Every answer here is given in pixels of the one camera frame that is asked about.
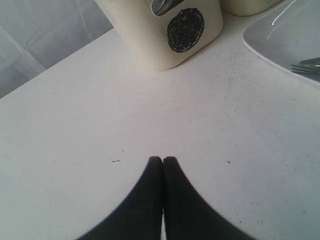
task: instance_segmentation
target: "black circular design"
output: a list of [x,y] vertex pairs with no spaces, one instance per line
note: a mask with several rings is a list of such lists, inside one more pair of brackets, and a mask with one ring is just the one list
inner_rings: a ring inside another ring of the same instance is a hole
[[199,41],[204,29],[204,17],[197,8],[181,10],[166,30],[170,48],[177,53],[190,50]]

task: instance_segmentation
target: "white tabletop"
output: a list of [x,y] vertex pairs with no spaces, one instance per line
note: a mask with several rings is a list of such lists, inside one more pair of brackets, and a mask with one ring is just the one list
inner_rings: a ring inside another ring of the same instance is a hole
[[0,239],[72,240],[176,156],[203,198],[259,240],[320,235],[320,87],[245,47],[259,15],[174,69],[115,30],[0,99]]

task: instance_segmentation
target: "white curtain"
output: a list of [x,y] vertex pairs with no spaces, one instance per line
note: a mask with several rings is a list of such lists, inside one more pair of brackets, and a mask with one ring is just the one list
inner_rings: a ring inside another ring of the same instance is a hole
[[0,98],[111,28],[95,0],[0,0]]

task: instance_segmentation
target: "white plate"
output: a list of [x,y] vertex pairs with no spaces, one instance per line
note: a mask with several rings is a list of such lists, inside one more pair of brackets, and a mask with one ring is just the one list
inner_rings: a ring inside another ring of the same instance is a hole
[[290,70],[291,64],[320,57],[319,10],[320,0],[286,0],[249,26],[243,41],[262,58]]

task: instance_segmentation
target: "black object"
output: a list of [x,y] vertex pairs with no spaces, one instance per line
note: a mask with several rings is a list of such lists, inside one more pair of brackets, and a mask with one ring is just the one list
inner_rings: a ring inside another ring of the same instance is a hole
[[202,199],[175,157],[167,157],[163,167],[167,240],[253,240]]
[[193,48],[202,36],[205,20],[197,8],[181,10],[167,27],[170,48],[177,53],[184,53]]
[[126,199],[104,221],[78,240],[160,240],[163,164],[151,157]]

